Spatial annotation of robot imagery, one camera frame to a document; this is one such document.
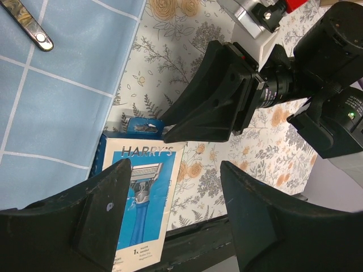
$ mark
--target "green led light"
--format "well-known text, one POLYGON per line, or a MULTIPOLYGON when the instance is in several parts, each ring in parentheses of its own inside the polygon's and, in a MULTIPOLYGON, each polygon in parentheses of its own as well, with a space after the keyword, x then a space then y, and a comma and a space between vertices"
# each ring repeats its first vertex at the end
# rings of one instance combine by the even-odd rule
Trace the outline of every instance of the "green led light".
POLYGON ((351 119, 354 119, 355 114, 354 114, 354 112, 349 112, 349 113, 348 113, 348 116, 349 116, 351 119))

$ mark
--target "blue razor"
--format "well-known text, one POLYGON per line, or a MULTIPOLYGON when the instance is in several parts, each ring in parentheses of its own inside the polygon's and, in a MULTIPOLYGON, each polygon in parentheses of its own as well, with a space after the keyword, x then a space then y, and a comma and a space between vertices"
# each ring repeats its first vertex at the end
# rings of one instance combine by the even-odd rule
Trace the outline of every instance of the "blue razor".
POLYGON ((150 203, 150 189, 158 179, 162 167, 162 163, 132 167, 130 187, 135 192, 136 220, 130 246, 143 242, 147 208, 150 203))

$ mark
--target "floral wallpaper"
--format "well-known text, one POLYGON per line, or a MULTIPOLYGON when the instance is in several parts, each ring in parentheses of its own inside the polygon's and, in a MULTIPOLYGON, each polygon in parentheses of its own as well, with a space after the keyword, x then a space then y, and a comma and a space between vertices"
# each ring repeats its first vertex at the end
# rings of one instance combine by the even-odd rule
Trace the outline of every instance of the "floral wallpaper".
MULTIPOLYGON (((325 11, 310 0, 283 18, 278 43, 292 55, 325 11)), ((133 116, 161 116, 195 75, 208 42, 230 41, 233 26, 213 0, 148 0, 105 129, 124 130, 133 116)), ((316 153, 286 121, 303 102, 256 110, 243 134, 226 143, 188 142, 168 229, 226 214, 222 160, 288 194, 303 191, 316 153)))

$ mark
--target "harry's razor box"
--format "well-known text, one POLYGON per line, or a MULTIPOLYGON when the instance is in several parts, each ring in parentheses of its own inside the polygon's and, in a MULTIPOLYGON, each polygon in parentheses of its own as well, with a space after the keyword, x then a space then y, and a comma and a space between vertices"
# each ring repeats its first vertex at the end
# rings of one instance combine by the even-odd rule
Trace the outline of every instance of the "harry's razor box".
POLYGON ((160 261, 185 143, 126 139, 105 132, 91 176, 130 159, 131 181, 113 271, 133 272, 160 261))

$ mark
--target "blue tile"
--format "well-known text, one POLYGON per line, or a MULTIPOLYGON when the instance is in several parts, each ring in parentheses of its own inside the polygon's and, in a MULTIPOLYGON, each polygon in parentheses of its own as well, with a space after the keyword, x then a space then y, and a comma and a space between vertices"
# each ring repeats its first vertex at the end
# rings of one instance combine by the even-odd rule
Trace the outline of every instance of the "blue tile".
POLYGON ((0 59, 0 145, 24 68, 0 59))
POLYGON ((0 210, 22 209, 80 182, 87 170, 55 161, 4 155, 0 165, 0 210))
MULTIPOLYGON (((38 20, 43 0, 23 0, 24 6, 38 20)), ((0 55, 25 63, 32 41, 15 20, 0 8, 0 55)))
POLYGON ((142 12, 142 5, 144 0, 100 0, 100 2, 109 5, 117 10, 121 10, 128 14, 139 17, 142 12))
POLYGON ((136 24, 93 1, 50 0, 43 25, 54 49, 35 51, 31 65, 113 94, 136 24))
POLYGON ((112 99, 29 71, 6 151, 88 166, 112 99))

